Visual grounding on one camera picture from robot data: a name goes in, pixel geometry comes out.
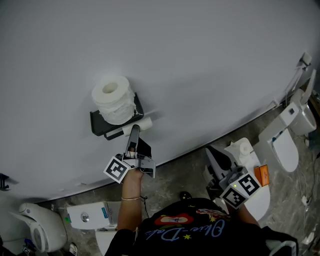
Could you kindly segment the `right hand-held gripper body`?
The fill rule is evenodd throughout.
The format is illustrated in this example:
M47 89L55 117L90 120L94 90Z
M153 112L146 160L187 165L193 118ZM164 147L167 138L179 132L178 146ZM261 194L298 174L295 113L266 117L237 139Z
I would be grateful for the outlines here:
M212 179L207 191L233 209L239 209L261 188L259 181L244 166L229 170L220 181Z

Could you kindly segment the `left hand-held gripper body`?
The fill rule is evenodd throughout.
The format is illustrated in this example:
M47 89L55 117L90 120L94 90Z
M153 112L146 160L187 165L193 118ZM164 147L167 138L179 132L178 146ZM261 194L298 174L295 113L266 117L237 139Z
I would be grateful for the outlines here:
M150 157L128 158L123 154L113 156L105 167L103 173L117 183L121 183L129 170L138 169L142 173L155 178L156 162Z

